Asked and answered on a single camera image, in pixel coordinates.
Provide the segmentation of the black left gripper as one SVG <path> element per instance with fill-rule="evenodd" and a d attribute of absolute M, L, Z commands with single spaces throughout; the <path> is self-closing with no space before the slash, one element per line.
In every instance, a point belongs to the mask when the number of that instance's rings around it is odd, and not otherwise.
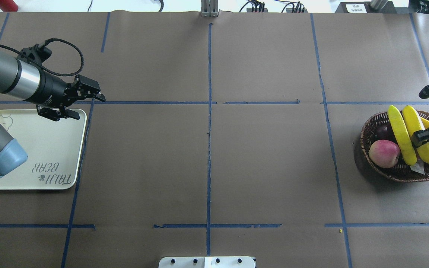
<path fill-rule="evenodd" d="M 86 99 L 106 102 L 99 83 L 79 74 L 75 76 L 73 83 L 66 83 L 52 74 L 44 74 L 32 95 L 32 103 L 38 105 L 38 115 L 56 122 L 68 118 L 80 120 L 78 112 L 66 107 Z"/>

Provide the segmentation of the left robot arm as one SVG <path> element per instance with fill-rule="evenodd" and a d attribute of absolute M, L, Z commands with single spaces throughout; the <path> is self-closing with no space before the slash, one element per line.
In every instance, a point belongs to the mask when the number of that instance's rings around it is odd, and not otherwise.
<path fill-rule="evenodd" d="M 67 44 L 77 51 L 80 66 L 72 73 L 57 73 L 43 63 L 52 55 L 48 45 L 53 42 Z M 80 115 L 70 106 L 85 99 L 106 102 L 100 84 L 81 75 L 85 58 L 80 48 L 60 38 L 49 38 L 42 44 L 34 44 L 20 51 L 0 44 L 0 94 L 36 106 L 39 116 L 52 121 Z M 28 154 L 19 141 L 0 122 L 0 178 L 8 175 L 28 160 Z"/>

